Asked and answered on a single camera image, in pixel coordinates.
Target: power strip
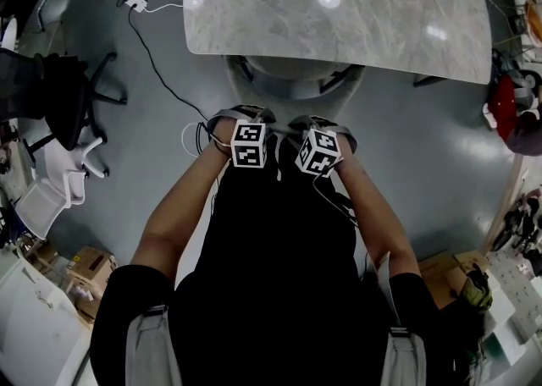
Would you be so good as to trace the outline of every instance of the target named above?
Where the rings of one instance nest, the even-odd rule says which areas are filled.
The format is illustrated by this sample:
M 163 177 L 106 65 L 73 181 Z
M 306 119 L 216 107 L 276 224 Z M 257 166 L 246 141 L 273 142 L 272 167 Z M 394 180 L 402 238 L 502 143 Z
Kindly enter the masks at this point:
M 146 0 L 124 0 L 124 3 L 130 8 L 134 8 L 137 13 L 141 13 L 148 5 Z

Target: gray strap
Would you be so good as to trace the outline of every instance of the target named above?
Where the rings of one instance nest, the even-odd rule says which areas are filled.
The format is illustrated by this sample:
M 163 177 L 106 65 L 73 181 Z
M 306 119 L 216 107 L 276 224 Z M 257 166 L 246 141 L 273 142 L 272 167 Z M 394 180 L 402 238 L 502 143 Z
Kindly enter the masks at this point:
M 380 386 L 425 386 L 427 361 L 422 339 L 388 336 Z
M 164 306 L 161 311 L 151 309 L 130 324 L 124 367 L 126 386 L 182 386 L 169 335 L 168 312 L 164 310 Z

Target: white cable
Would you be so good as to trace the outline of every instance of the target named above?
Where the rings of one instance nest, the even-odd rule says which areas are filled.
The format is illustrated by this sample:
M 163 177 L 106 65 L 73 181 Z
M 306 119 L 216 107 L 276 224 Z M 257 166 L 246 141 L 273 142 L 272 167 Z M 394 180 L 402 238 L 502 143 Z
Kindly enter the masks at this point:
M 154 13 L 155 11 L 161 10 L 162 8 L 166 8 L 166 7 L 178 7 L 178 8 L 183 8 L 182 5 L 179 5 L 179 4 L 176 4 L 176 3 L 167 3 L 167 4 L 163 5 L 162 7 L 155 8 L 154 10 L 147 10 L 146 8 L 144 8 L 144 10 L 145 10 L 147 13 Z
M 231 148 L 231 144 L 224 144 L 219 138 L 217 138 L 215 135 L 213 135 L 211 132 L 209 132 L 209 130 L 207 130 L 207 127 L 205 127 L 205 124 L 203 126 L 204 126 L 204 130 L 207 132 L 207 134 L 209 136 L 211 136 L 216 143 L 220 144 L 221 146 L 227 146 L 228 148 Z
M 191 152 L 188 151 L 188 148 L 186 148 L 186 145 L 185 145 L 185 132 L 186 130 L 191 126 L 191 125 L 198 125 L 199 123 L 190 123 L 190 124 L 187 124 L 186 127 L 183 129 L 183 133 L 180 134 L 180 142 L 181 144 L 183 145 L 183 148 L 185 149 L 185 151 L 190 154 L 191 156 L 193 157 L 198 157 L 196 154 L 193 154 Z

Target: chair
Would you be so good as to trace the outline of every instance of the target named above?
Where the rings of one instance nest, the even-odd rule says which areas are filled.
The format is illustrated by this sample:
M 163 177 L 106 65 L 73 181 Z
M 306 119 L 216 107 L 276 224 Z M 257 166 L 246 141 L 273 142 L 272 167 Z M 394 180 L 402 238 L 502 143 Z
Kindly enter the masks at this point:
M 107 142 L 94 117 L 93 101 L 125 105 L 125 98 L 114 100 L 94 90 L 109 61 L 116 59 L 108 53 L 90 80 L 85 76 L 86 63 L 77 57 L 57 54 L 43 58 L 23 57 L 0 48 L 0 122 L 14 118 L 45 118 L 51 134 L 29 146 L 24 141 L 36 167 L 34 153 L 53 139 L 68 151 L 79 141 L 80 132 L 90 125 L 92 134 Z
M 9 21 L 6 30 L 3 32 L 2 48 L 15 52 L 15 46 L 17 44 L 17 29 L 17 18 L 13 17 Z
M 105 177 L 104 171 L 96 169 L 87 157 L 101 143 L 102 138 L 97 138 L 88 146 L 76 146 L 70 152 L 57 140 L 45 145 L 47 177 L 38 178 L 33 172 L 34 181 L 15 207 L 20 220 L 36 237 L 44 240 L 65 208 L 85 202 L 86 169 Z

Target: red object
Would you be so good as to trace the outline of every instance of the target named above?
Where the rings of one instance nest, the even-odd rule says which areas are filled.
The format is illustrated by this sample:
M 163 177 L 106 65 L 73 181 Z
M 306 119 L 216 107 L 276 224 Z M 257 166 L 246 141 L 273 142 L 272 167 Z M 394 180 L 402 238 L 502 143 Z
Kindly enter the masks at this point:
M 488 109 L 495 117 L 499 136 L 506 141 L 517 126 L 516 98 L 514 97 L 514 84 L 510 76 L 502 76 L 499 85 L 489 98 Z

